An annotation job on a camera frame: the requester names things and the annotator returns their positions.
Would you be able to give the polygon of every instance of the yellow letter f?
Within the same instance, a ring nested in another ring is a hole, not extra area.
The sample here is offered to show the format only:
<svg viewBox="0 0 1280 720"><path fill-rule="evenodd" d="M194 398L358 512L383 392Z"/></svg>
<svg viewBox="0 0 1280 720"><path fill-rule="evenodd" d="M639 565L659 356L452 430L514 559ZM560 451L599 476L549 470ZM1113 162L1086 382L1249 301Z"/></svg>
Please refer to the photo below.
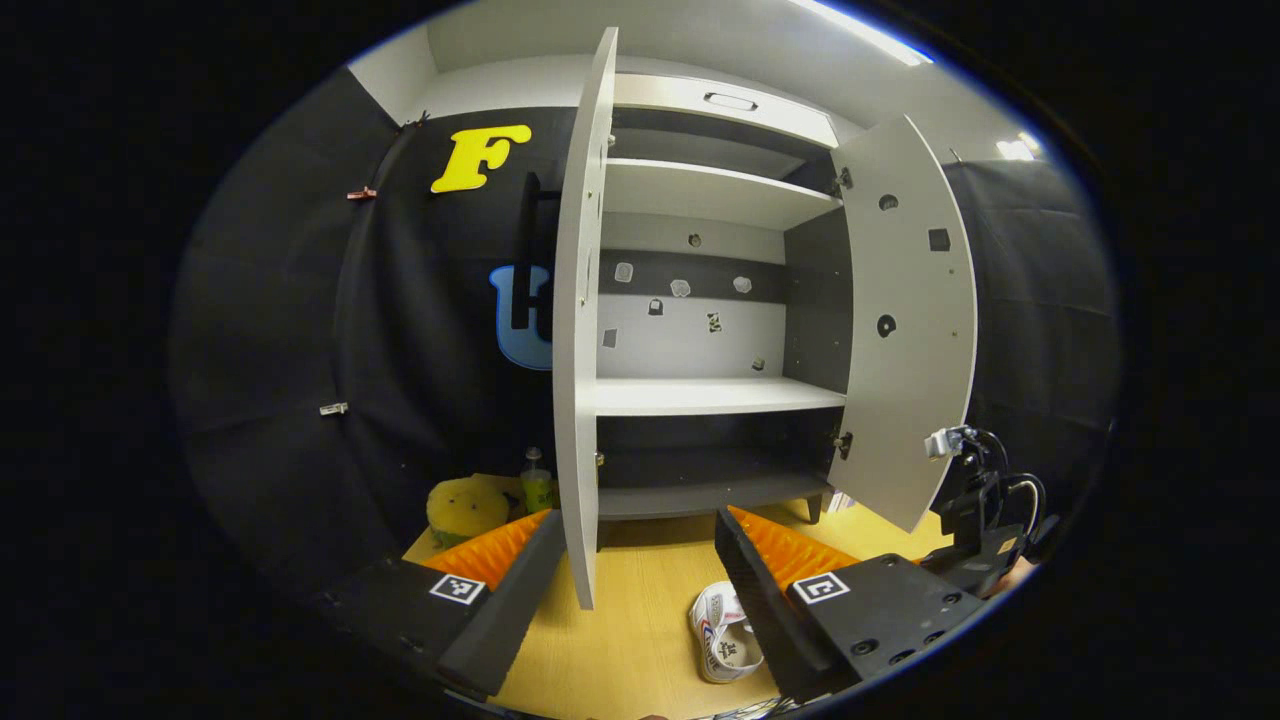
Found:
<svg viewBox="0 0 1280 720"><path fill-rule="evenodd" d="M503 126L499 128L463 129L453 133L453 154L444 174L431 183L431 192L453 192L484 187L489 179L480 174L483 160L490 170L497 170L511 154L511 142L529 142L534 131L529 126Z"/></svg>

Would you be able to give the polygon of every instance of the wooden floor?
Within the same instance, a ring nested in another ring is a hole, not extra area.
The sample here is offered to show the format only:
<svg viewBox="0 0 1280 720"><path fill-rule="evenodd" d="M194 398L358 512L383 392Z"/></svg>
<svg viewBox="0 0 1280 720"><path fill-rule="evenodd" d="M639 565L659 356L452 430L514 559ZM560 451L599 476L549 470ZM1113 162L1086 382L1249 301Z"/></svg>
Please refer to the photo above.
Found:
<svg viewBox="0 0 1280 720"><path fill-rule="evenodd" d="M951 544L929 512L911 534L861 505L806 523L804 500L754 509L854 557L923 557ZM768 664L736 683L698 675L687 612L707 585L728 579L712 543L714 516L608 525L596 560L596 609L580 610L561 560L502 692L489 702L547 717L636 720L701 717L776 697ZM404 553L422 561L438 547L422 534Z"/></svg>

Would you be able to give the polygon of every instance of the orange foam pad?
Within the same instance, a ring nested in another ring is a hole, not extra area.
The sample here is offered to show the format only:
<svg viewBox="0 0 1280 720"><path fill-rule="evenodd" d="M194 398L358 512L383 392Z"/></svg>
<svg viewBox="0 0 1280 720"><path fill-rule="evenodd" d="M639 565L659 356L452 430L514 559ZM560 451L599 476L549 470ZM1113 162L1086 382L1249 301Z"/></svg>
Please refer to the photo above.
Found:
<svg viewBox="0 0 1280 720"><path fill-rule="evenodd" d="M483 536L476 536L462 544L445 550L422 565L442 573L480 580L489 587L489 592L493 592L549 512L550 509L541 510L515 523L494 528Z"/></svg>
<svg viewBox="0 0 1280 720"><path fill-rule="evenodd" d="M732 505L728 506L728 511L737 519L737 524L742 527L755 551L760 553L782 594L786 594L787 588L796 580L831 573L859 561L852 555L840 552L754 512Z"/></svg>

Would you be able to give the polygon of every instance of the white cabinet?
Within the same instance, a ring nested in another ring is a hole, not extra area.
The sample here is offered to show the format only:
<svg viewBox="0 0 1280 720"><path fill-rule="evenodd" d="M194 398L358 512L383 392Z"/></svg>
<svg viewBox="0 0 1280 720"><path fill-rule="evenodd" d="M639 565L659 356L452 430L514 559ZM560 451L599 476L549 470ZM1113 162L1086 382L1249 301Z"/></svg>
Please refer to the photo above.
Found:
<svg viewBox="0 0 1280 720"><path fill-rule="evenodd" d="M554 277L580 603L594 603L605 520L814 498L829 482L914 529L947 469L923 441L963 423L977 343L968 241L937 159L906 117L836 146L826 115L777 97L614 77L617 32L577 110ZM621 133L609 147L616 123L650 133L644 156ZM681 137L675 156L654 156L660 133ZM682 161L699 137L796 160L783 177Z"/></svg>

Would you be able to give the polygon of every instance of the cabinet drawer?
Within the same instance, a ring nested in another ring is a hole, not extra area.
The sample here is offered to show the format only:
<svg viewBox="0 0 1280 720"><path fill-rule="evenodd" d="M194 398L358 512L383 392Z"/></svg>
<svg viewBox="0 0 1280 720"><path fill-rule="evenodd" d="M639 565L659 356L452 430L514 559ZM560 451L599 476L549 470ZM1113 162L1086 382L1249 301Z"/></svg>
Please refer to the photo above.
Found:
<svg viewBox="0 0 1280 720"><path fill-rule="evenodd" d="M771 129L822 147L836 147L836 132L824 113L774 95L735 85L664 76L620 74L613 104L724 118Z"/></svg>

